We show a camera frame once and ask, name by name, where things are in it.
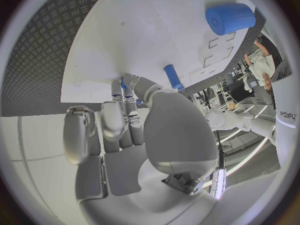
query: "person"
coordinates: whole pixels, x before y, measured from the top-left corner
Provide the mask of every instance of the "person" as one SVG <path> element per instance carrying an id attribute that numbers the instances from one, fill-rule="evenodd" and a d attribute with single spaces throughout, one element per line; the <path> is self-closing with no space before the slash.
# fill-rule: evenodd
<path id="1" fill-rule="evenodd" d="M 272 96 L 273 89 L 271 78 L 275 72 L 275 64 L 272 55 L 270 55 L 265 46 L 258 41 L 255 41 L 254 44 L 258 49 L 249 56 L 245 54 L 245 60 L 249 65 L 249 70 L 258 80 L 259 85 L 264 86 L 267 93 Z"/>

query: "white table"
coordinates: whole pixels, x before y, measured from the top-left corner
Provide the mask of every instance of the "white table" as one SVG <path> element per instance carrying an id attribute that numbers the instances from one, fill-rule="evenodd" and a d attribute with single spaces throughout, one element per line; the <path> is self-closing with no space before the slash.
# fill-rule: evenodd
<path id="1" fill-rule="evenodd" d="M 70 49 L 61 88 L 63 103 L 102 103 L 110 83 L 125 73 L 171 88 L 164 67 L 173 64 L 185 87 L 222 72 L 247 29 L 218 36 L 205 11 L 250 0 L 98 0 Z"/>

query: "diamond plate floor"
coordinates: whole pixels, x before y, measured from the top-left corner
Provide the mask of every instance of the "diamond plate floor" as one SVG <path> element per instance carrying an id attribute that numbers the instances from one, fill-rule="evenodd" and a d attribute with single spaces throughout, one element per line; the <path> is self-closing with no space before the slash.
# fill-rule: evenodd
<path id="1" fill-rule="evenodd" d="M 80 25 L 97 0 L 48 0 L 31 19 L 9 59 L 2 85 L 3 117 L 64 114 L 76 103 L 62 103 L 61 88 L 69 50 Z M 224 79 L 262 30 L 265 19 L 255 10 L 248 32 L 226 69 L 185 89 L 190 96 Z M 84 104 L 100 111 L 100 103 Z"/>

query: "logo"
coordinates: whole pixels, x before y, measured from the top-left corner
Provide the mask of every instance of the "logo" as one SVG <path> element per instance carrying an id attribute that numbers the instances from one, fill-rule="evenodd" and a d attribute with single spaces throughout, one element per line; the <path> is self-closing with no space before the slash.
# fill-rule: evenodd
<path id="1" fill-rule="evenodd" d="M 296 114 L 295 113 L 288 113 L 286 111 L 281 111 L 280 116 L 287 118 L 287 119 L 293 119 L 295 121 L 296 119 Z"/>

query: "person's arm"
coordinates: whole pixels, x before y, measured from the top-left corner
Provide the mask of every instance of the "person's arm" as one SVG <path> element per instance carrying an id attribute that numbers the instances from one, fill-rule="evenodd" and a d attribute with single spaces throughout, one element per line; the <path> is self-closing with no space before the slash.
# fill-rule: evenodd
<path id="1" fill-rule="evenodd" d="M 245 60 L 246 60 L 246 62 L 247 62 L 247 64 L 248 64 L 248 66 L 249 67 L 251 67 L 253 64 L 252 64 L 252 62 L 250 61 L 250 59 L 249 59 L 249 57 L 248 57 L 248 55 L 247 54 L 245 54 Z"/>
<path id="2" fill-rule="evenodd" d="M 268 50 L 265 48 L 264 45 L 260 44 L 258 41 L 255 41 L 254 44 L 258 46 L 260 50 L 262 50 L 265 57 L 270 55 L 270 53 L 268 52 Z"/>

